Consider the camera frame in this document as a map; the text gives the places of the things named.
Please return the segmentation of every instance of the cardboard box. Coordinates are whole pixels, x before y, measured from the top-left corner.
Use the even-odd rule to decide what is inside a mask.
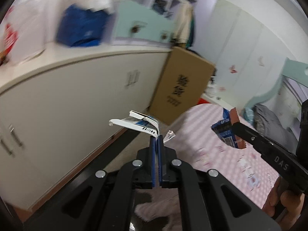
[[[150,114],[170,125],[195,106],[215,66],[196,54],[174,47],[150,106]]]

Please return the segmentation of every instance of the human hand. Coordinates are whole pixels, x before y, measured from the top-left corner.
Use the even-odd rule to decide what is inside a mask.
[[[267,196],[266,202],[262,210],[267,213],[270,217],[275,214],[275,206],[278,204],[278,187],[280,184],[281,177],[277,179],[274,187]],[[279,222],[282,231],[289,230],[297,221],[298,216],[303,208],[305,196],[302,194],[300,196],[295,195],[293,192],[287,190],[281,194],[280,201],[283,206],[288,210],[287,215]]]

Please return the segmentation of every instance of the blue bag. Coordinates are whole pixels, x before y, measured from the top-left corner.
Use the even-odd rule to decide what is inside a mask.
[[[103,10],[92,12],[71,5],[60,22],[56,40],[70,47],[97,46],[109,15]]]

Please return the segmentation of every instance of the cabinet drawer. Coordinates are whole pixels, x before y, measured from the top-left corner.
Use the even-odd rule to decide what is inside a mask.
[[[174,22],[158,15],[158,21],[155,24],[154,41],[169,43],[174,29]]]
[[[118,8],[115,37],[168,43],[173,25],[173,21],[145,6],[130,0],[122,0]]]

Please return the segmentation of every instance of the blue gripper pad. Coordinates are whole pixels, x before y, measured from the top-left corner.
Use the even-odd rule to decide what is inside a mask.
[[[158,153],[158,180],[159,180],[159,185],[162,184],[162,178],[163,178],[163,171],[161,170],[161,147],[160,147],[160,141],[159,139],[162,138],[163,136],[158,136],[156,140],[156,153]]]
[[[155,150],[156,150],[156,144],[157,144],[157,139],[153,136],[151,136],[151,151],[152,151],[152,170],[151,170],[151,175],[152,175],[152,187],[156,186],[156,177],[155,177]]]

